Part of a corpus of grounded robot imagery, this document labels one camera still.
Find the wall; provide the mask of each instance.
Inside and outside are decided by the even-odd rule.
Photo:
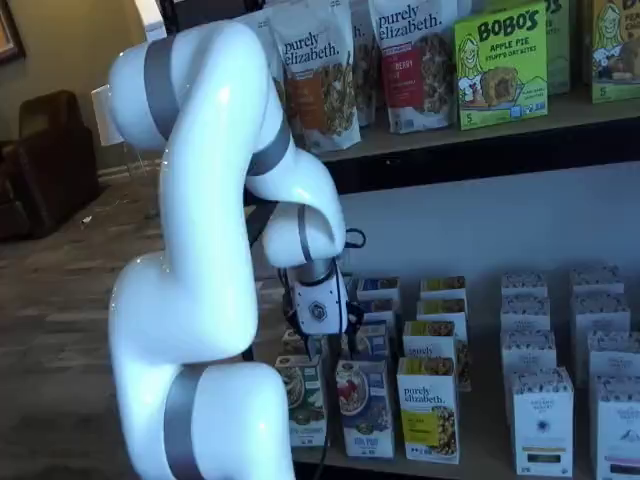
[[[0,138],[18,135],[23,100],[58,89],[78,95],[85,123],[97,128],[91,90],[107,81],[113,59],[144,41],[134,0],[10,0],[25,60],[0,66]],[[96,143],[99,168],[122,163],[118,147]]]
[[[593,262],[622,268],[632,311],[640,312],[640,162],[341,200],[347,225],[368,237],[364,249],[348,253],[346,269],[400,275],[409,318],[420,277],[465,275],[470,329],[478,333],[488,328],[497,342],[500,275],[506,269],[533,268],[549,272],[552,318],[566,336],[567,270]],[[261,250],[257,243],[257,273],[268,271]]]

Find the gray band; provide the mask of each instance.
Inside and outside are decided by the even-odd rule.
[[[300,236],[300,247],[302,248],[302,255],[307,262],[312,260],[311,252],[309,251],[309,240],[307,239],[307,227],[305,225],[306,205],[300,205],[298,207],[298,235]]]
[[[273,141],[251,157],[247,175],[257,177],[273,170],[287,153],[289,142],[291,142],[291,130],[289,130],[287,118],[283,114],[280,128]]]
[[[177,480],[204,480],[193,451],[191,424],[198,382],[206,366],[188,365],[169,389],[164,410],[164,449],[171,473]]]
[[[171,49],[175,36],[151,42],[144,57],[144,88],[158,132],[169,140],[180,108],[171,83]]]

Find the brown leather chair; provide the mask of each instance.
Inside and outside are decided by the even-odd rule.
[[[47,235],[99,193],[91,130],[72,92],[23,102],[19,134],[0,155],[0,238]]]

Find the orange label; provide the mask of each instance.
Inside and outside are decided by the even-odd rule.
[[[320,72],[306,70],[297,73],[295,79],[291,80],[291,92],[302,127],[305,130],[324,131],[326,120]]]

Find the red label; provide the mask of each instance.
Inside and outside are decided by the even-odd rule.
[[[412,48],[410,42],[382,50],[382,76],[390,108],[423,106],[421,66],[420,48]]]

